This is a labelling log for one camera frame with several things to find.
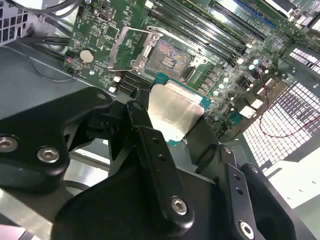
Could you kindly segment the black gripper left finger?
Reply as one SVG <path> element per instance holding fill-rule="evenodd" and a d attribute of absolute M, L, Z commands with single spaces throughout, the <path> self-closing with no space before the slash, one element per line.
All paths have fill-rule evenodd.
<path fill-rule="evenodd" d="M 114 101 L 87 87 L 8 116 L 0 122 L 0 184 L 29 193 L 56 190 L 70 152 L 96 138 L 109 141 L 115 173 L 137 172 L 168 233 L 191 229 L 195 214 L 163 134 L 136 100 Z"/>

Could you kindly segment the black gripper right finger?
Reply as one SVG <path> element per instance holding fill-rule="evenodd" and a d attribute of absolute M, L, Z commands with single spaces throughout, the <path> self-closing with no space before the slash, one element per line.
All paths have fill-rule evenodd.
<path fill-rule="evenodd" d="M 250 163 L 238 166 L 232 150 L 220 144 L 201 117 L 186 141 L 195 176 L 194 226 L 202 240 L 296 240 L 294 212 Z"/>

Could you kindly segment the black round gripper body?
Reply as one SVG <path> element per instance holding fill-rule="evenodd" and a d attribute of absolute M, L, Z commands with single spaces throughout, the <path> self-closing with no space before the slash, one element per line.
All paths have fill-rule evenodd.
<path fill-rule="evenodd" d="M 231 240 L 217 186 L 188 172 L 180 176 L 195 221 L 180 240 Z M 53 223 L 55 240 L 171 240 L 153 216 L 154 200 L 137 172 L 109 177 L 69 200 Z"/>

